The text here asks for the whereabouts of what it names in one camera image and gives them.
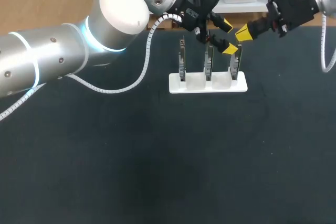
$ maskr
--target black table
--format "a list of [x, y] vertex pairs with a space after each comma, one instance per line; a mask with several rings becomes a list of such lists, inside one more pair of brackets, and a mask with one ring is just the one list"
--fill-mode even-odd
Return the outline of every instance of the black table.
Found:
[[[146, 36], [80, 76], [129, 85]], [[193, 34], [158, 31], [136, 89], [103, 95], [65, 78], [0, 123], [1, 224], [336, 221], [336, 70], [321, 71], [320, 28], [247, 43], [242, 94], [169, 94], [182, 36], [188, 71], [202, 71]], [[228, 62], [216, 54], [214, 71]]]

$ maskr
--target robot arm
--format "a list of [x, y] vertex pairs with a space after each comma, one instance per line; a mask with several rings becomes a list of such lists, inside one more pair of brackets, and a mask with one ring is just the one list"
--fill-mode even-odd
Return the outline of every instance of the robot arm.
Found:
[[268, 0], [268, 14], [248, 22], [236, 33], [238, 41], [254, 40], [272, 29], [280, 37], [311, 20], [316, 13], [336, 17], [336, 0]]
[[198, 40], [212, 40], [218, 50], [225, 52], [231, 44], [204, 36], [209, 19], [223, 30], [231, 30], [227, 22], [212, 13], [218, 1], [94, 0], [90, 15], [80, 23], [1, 36], [0, 97], [35, 88], [87, 66], [111, 63], [146, 28], [150, 12], [183, 16], [182, 27], [189, 31], [201, 27]]

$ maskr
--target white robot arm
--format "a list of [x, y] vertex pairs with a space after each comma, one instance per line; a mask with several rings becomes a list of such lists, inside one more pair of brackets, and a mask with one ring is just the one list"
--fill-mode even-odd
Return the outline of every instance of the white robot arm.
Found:
[[94, 0], [91, 14], [78, 24], [0, 37], [0, 97], [112, 62], [144, 30], [150, 11], [162, 15], [174, 2]]

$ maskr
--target coiled cable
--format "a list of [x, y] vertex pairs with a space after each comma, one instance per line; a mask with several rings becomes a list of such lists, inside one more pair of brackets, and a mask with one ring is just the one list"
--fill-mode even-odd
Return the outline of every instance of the coiled cable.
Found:
[[322, 65], [322, 71], [324, 73], [328, 73], [335, 65], [336, 63], [336, 50], [331, 58], [331, 61], [329, 65], [326, 67], [326, 57], [325, 57], [325, 43], [326, 43], [326, 37], [327, 37], [327, 17], [322, 14], [322, 36], [321, 36], [321, 65]]

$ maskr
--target screw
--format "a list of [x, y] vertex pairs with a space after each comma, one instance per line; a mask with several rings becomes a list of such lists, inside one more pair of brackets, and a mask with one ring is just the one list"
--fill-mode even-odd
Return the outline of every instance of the screw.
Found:
[[156, 4], [156, 5], [161, 5], [162, 4], [162, 0], [154, 0], [154, 3]]
[[6, 77], [6, 78], [11, 77], [11, 75], [12, 75], [12, 73], [11, 73], [10, 71], [6, 71], [6, 72], [5, 72], [5, 77]]

